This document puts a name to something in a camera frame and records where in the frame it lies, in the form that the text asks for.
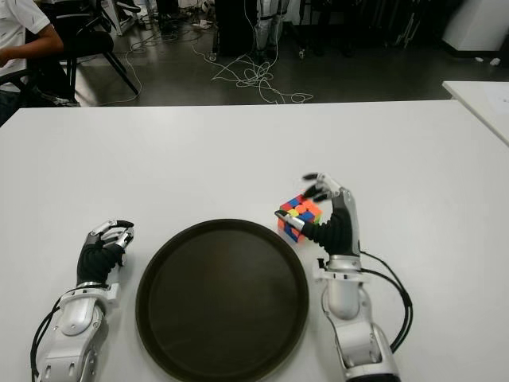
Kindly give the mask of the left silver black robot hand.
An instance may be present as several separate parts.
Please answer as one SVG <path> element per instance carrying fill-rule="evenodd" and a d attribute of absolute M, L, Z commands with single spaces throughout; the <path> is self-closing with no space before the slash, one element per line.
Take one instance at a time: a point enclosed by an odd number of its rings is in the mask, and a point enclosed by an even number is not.
<path fill-rule="evenodd" d="M 76 285 L 105 284 L 116 267 L 122 267 L 126 248 L 134 239 L 134 224 L 107 220 L 86 236 L 76 266 Z"/>

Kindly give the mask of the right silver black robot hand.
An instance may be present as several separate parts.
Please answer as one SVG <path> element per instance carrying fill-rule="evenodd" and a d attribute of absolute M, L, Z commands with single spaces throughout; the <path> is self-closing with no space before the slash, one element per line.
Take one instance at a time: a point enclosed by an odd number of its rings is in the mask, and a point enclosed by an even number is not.
<path fill-rule="evenodd" d="M 305 199 L 314 202 L 330 200 L 332 214 L 323 224 L 313 224 L 292 216 L 282 209 L 274 214 L 290 227 L 295 228 L 304 237 L 322 247 L 330 256 L 360 256 L 359 222 L 356 201 L 352 192 L 335 181 L 326 173 L 309 173 L 303 176 L 313 184 L 303 193 Z"/>

